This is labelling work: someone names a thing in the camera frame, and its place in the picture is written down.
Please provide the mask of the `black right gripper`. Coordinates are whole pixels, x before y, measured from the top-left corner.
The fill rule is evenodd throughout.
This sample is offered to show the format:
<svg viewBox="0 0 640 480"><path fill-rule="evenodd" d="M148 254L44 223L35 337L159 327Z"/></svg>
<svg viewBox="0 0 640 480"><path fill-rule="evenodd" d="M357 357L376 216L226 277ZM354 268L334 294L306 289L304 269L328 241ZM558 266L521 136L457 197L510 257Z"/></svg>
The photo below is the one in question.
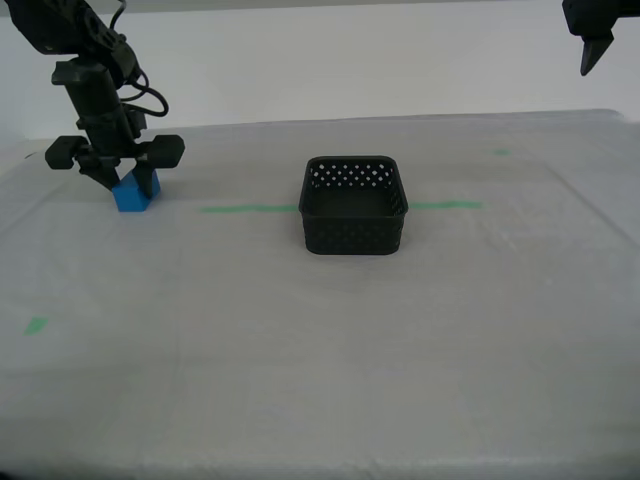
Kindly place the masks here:
<svg viewBox="0 0 640 480"><path fill-rule="evenodd" d="M618 18L640 17L640 0L564 0L562 9L570 33L583 41L580 74L586 76L613 43Z"/></svg>

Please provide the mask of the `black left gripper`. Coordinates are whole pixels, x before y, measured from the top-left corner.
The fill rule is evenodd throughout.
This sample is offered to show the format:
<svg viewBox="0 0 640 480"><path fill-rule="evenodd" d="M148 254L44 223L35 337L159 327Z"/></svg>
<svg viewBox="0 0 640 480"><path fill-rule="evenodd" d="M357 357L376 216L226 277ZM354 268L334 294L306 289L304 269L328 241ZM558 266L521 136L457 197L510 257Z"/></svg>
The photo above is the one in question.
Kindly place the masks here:
<svg viewBox="0 0 640 480"><path fill-rule="evenodd" d="M65 88L78 115L77 126L87 138L58 137L45 152L47 165L70 170L77 164L82 175L111 191L119 184L118 158L131 158L136 161L137 185L151 199L153 174L178 166L184 140L179 135L158 135L138 143L135 129L143 123L142 115L121 103L109 69L96 61L58 61L51 81Z"/></svg>

